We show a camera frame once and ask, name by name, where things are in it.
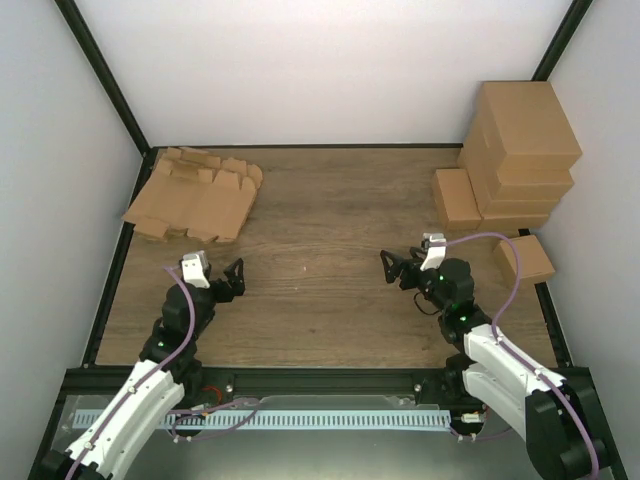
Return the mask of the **cardboard box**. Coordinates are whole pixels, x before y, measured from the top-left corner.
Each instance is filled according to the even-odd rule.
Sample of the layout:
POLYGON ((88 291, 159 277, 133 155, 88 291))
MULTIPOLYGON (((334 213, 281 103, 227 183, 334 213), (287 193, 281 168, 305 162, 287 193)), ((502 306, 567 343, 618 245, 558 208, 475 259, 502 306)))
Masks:
POLYGON ((258 191, 236 188, 237 178, 196 186, 153 169, 123 220, 134 231, 157 240, 187 236, 203 243, 229 243, 237 239, 258 191))

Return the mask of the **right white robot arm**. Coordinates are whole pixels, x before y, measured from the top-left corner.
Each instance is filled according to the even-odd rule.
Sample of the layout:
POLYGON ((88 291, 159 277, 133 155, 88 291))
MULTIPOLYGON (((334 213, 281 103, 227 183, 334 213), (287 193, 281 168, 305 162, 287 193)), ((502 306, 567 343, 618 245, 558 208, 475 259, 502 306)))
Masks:
POLYGON ((380 253, 385 280, 415 290, 435 306, 445 340, 444 389, 458 403, 472 397, 497 413, 525 442, 544 479, 594 479, 611 465, 611 439, 595 388, 556 373, 511 342, 476 303, 468 262, 427 241, 407 258, 380 253))

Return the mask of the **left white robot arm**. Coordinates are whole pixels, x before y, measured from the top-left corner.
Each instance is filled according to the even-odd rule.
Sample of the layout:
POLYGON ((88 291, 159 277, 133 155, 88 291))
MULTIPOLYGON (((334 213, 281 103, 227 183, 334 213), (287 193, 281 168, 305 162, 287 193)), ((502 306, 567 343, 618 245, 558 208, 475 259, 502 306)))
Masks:
POLYGON ((239 258, 212 279, 203 251, 183 256, 167 270, 175 281, 166 293, 138 361, 100 416, 64 451, 48 452, 39 479, 122 479, 154 430, 180 403, 204 392, 196 342, 215 316, 215 307, 245 292, 239 258))

